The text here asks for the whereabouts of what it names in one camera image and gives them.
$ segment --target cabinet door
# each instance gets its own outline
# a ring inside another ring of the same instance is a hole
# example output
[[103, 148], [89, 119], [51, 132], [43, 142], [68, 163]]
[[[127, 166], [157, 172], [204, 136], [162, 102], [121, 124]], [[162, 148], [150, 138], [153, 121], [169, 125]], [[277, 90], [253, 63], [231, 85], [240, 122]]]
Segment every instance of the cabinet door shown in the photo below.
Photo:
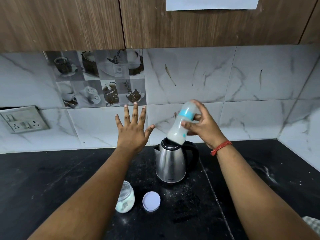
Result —
[[314, 11], [303, 33], [301, 44], [320, 42], [320, 1], [314, 7]]
[[259, 0], [256, 10], [166, 11], [120, 0], [127, 48], [297, 44], [316, 0]]
[[1, 0], [0, 52], [123, 49], [118, 0]]

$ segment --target black countertop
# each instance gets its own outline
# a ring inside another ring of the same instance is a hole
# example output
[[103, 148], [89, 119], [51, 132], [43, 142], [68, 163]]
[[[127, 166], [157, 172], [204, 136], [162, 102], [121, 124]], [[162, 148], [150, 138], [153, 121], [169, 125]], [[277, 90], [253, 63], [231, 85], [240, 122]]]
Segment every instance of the black countertop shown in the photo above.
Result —
[[[134, 189], [134, 207], [114, 214], [106, 239], [247, 239], [218, 161], [205, 144], [197, 146], [201, 161], [177, 185], [158, 180], [151, 146], [137, 155], [125, 178]], [[276, 140], [236, 141], [234, 146], [300, 216], [320, 219], [320, 172]], [[26, 239], [113, 150], [1, 154], [0, 238]], [[143, 209], [148, 191], [160, 195], [155, 212]]]

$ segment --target electric kettle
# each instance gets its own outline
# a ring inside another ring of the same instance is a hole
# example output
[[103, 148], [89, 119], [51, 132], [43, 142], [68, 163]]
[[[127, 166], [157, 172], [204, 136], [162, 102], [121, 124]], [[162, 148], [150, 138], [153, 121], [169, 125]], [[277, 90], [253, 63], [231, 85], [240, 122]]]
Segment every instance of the electric kettle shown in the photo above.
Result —
[[[188, 164], [186, 151], [192, 151], [192, 159]], [[177, 183], [186, 175], [186, 171], [193, 169], [199, 160], [199, 151], [195, 144], [185, 141], [179, 145], [168, 138], [164, 138], [154, 147], [155, 172], [159, 179], [166, 183]]]

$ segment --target left hand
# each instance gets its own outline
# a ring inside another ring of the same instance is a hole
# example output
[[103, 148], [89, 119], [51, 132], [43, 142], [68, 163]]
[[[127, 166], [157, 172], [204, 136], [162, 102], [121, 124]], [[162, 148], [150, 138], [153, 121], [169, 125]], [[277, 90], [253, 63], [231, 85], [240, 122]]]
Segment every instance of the left hand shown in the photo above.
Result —
[[115, 121], [119, 131], [117, 148], [129, 150], [136, 154], [146, 145], [155, 125], [150, 125], [146, 131], [143, 131], [144, 122], [146, 120], [145, 106], [142, 108], [139, 122], [138, 117], [137, 102], [134, 102], [133, 104], [132, 121], [130, 121], [128, 105], [124, 106], [124, 126], [122, 125], [119, 116], [116, 114]]

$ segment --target switch plate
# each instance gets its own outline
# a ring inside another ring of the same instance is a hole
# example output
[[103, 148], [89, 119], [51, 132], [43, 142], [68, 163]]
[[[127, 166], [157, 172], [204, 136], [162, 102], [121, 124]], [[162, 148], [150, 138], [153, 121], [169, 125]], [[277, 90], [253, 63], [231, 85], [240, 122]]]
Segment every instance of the switch plate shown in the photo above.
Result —
[[0, 115], [11, 134], [49, 129], [35, 106], [0, 110]]

